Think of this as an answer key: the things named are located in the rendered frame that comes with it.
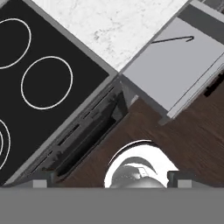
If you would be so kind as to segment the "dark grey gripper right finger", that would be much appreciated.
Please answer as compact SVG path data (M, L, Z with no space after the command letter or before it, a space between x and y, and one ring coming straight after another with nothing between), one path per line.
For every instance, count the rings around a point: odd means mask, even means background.
M208 188L210 185L190 172L168 171L168 187L171 188Z

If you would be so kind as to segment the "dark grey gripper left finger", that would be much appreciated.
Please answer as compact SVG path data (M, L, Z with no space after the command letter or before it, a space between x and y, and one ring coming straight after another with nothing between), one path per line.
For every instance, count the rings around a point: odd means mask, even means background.
M25 178L18 187L49 188L54 185L53 171L37 171Z

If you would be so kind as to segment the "open grey drawer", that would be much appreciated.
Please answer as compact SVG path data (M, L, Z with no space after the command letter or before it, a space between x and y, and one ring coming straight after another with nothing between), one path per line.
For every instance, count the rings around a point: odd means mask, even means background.
M176 118L224 71L224 15L193 0L123 72L122 81L161 115Z

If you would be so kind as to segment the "round white and silver object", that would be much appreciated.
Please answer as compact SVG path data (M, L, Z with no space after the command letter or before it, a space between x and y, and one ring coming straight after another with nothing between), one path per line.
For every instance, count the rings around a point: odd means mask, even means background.
M105 188L166 188L168 172L178 168L151 140L127 143L110 159Z

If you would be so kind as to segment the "black glass hob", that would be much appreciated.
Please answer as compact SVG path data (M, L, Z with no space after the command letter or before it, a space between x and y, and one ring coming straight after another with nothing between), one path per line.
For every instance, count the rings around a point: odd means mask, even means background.
M116 73L32 0L0 8L0 186Z

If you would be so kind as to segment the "grey oven front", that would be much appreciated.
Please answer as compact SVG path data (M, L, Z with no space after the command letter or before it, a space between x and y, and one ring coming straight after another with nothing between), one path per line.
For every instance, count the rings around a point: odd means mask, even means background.
M55 139L40 147L5 184L7 186L19 185L24 179L39 171L54 172L56 180L63 181L79 165L66 175L57 176L56 169L60 165L60 157L67 148L101 116L122 114L125 117L127 113L128 108L124 99L122 83L120 80L113 80L87 106L77 108L69 117L69 124L65 129L56 132Z

